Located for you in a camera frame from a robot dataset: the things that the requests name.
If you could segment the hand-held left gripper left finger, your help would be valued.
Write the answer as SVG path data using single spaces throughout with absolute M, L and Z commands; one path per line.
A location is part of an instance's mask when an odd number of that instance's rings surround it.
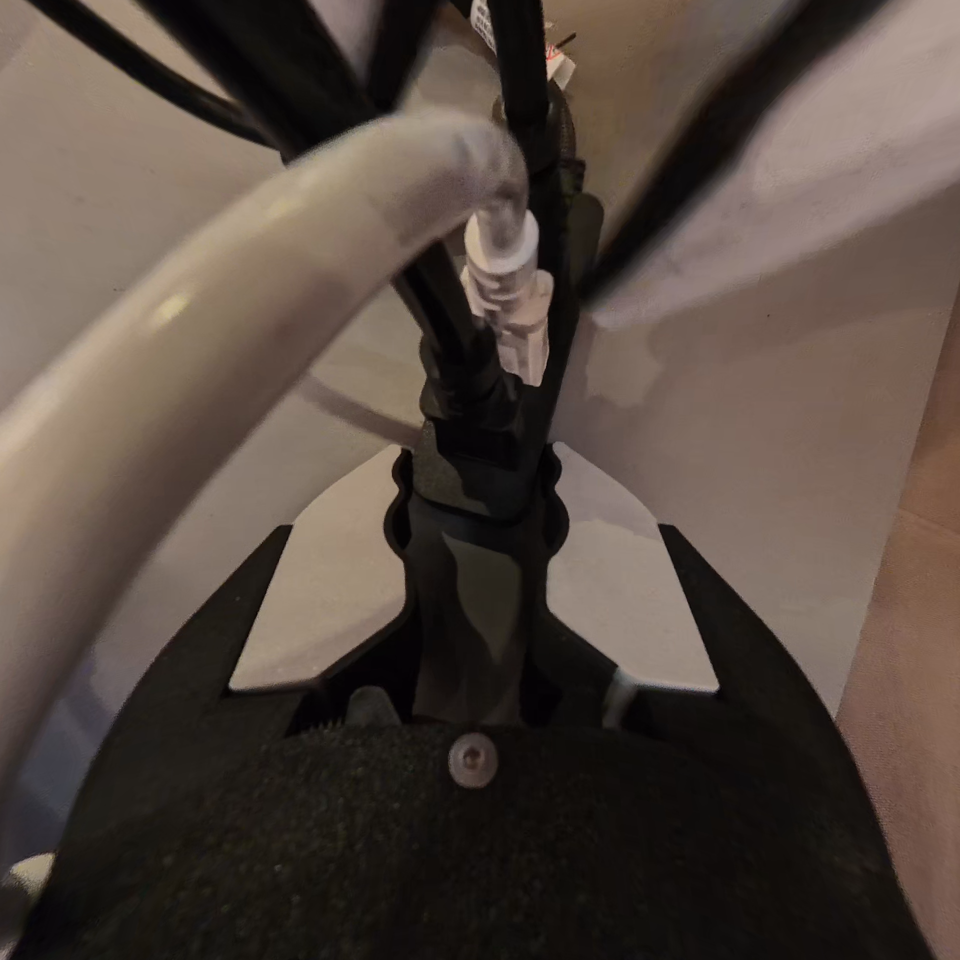
M 405 574 L 385 522 L 400 494 L 389 445 L 294 520 L 228 682 L 231 692 L 311 685 L 402 612 Z

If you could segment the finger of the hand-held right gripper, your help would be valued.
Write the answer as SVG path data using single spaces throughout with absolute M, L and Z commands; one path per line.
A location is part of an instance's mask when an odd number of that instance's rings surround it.
M 649 162 L 586 282 L 666 319 L 958 184 L 958 2 L 777 2 Z

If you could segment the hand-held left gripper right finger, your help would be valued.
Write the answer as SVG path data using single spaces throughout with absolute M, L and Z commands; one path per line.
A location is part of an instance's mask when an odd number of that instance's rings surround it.
M 634 687 L 715 694 L 719 682 L 653 513 L 563 442 L 553 445 L 568 529 L 546 606 Z

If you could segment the grey desk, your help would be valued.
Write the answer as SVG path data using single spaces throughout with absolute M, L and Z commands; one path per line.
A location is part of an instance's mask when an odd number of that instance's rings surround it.
M 166 253 L 280 168 L 2 2 L 2 406 Z M 578 334 L 554 435 L 675 523 L 841 702 L 958 285 L 958 183 L 665 319 Z M 2 864 L 56 846 L 107 729 L 276 526 L 417 421 L 384 291 L 186 511 L 11 791 Z

